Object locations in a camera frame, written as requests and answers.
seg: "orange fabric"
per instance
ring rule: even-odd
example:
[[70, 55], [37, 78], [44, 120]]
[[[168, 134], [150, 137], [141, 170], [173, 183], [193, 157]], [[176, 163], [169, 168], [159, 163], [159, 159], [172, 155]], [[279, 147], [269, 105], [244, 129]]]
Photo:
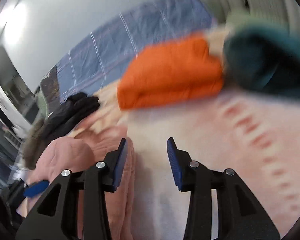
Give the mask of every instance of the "orange fabric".
[[198, 36], [146, 47], [129, 65], [117, 90], [121, 109], [161, 106], [219, 93], [221, 61]]

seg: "black glove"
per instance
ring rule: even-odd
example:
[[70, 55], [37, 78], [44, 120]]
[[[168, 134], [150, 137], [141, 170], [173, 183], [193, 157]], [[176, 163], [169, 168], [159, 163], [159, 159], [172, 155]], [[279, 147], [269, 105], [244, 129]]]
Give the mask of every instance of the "black glove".
[[97, 97], [87, 97], [80, 92], [67, 98], [48, 119], [34, 124], [30, 137], [25, 141], [23, 159], [26, 168], [35, 169], [45, 148], [55, 139], [67, 135], [84, 118], [98, 110]]

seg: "pink folded garment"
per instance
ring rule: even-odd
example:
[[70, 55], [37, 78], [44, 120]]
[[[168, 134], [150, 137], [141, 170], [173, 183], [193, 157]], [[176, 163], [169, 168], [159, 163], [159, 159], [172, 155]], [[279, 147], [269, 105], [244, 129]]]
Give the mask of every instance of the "pink folded garment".
[[[61, 137], [52, 141], [42, 153], [36, 169], [29, 176], [27, 183], [31, 184], [46, 179], [52, 182], [64, 169], [72, 172], [86, 170], [95, 162], [103, 160], [106, 153], [116, 150], [122, 139], [121, 135], [112, 133], [111, 128], [95, 134], [86, 130], [77, 138]], [[131, 210], [134, 186], [134, 151], [132, 141], [128, 141], [128, 155], [122, 174], [121, 184], [115, 193], [106, 193], [106, 206], [112, 239], [132, 240], [130, 230]], [[36, 198], [29, 199], [31, 209]], [[78, 237], [82, 238], [83, 229], [83, 191], [79, 194], [78, 203]]]

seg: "dark teal fabric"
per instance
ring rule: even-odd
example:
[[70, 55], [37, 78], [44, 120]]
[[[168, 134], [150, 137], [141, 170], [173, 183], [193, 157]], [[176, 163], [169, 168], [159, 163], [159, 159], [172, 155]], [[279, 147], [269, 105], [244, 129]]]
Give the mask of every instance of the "dark teal fabric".
[[245, 89], [300, 99], [300, 39], [280, 27], [249, 26], [224, 44], [229, 73]]

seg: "silver screw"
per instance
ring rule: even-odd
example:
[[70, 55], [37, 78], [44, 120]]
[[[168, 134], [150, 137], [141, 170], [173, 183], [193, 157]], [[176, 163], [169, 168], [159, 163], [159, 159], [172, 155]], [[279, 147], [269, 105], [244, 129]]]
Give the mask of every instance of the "silver screw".
[[70, 171], [69, 170], [64, 170], [61, 172], [61, 175], [66, 177], [66, 176], [69, 176], [70, 175]]
[[192, 161], [189, 163], [190, 167], [193, 167], [193, 168], [198, 168], [199, 167], [199, 163], [197, 161]]
[[235, 174], [233, 169], [226, 169], [226, 174], [229, 176], [233, 176]]
[[99, 168], [99, 169], [104, 168], [105, 166], [106, 166], [106, 163], [105, 163], [105, 162], [98, 162], [98, 163], [96, 164], [96, 167]]

